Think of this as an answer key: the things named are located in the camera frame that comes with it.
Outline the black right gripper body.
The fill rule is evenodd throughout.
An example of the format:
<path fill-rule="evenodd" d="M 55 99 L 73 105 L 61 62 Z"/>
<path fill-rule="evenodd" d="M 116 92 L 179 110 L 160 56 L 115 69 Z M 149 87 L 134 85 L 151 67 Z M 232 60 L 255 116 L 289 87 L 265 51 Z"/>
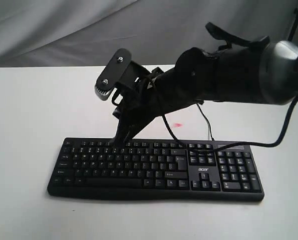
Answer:
<path fill-rule="evenodd" d="M 116 106 L 113 115 L 119 120 L 118 130 L 142 130 L 153 120 L 149 117 L 137 120 L 137 117 L 141 118 L 144 114 L 135 113 L 135 110 L 144 104 L 144 93 L 149 85 L 148 79 L 153 79 L 162 73 L 159 67 L 149 71 L 131 61 L 116 83 L 117 90 L 112 97 L 112 103 Z"/>

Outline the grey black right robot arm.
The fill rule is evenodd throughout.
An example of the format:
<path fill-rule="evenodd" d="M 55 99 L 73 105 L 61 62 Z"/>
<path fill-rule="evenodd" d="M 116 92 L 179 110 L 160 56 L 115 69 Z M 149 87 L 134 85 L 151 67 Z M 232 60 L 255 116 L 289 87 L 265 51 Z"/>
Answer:
<path fill-rule="evenodd" d="M 118 118 L 114 146 L 123 146 L 154 118 L 203 101 L 289 104 L 278 139 L 287 131 L 298 102 L 298 47 L 288 41 L 265 46 L 224 49 L 214 53 L 191 48 L 166 71 L 141 68 L 130 76 L 114 111 Z"/>

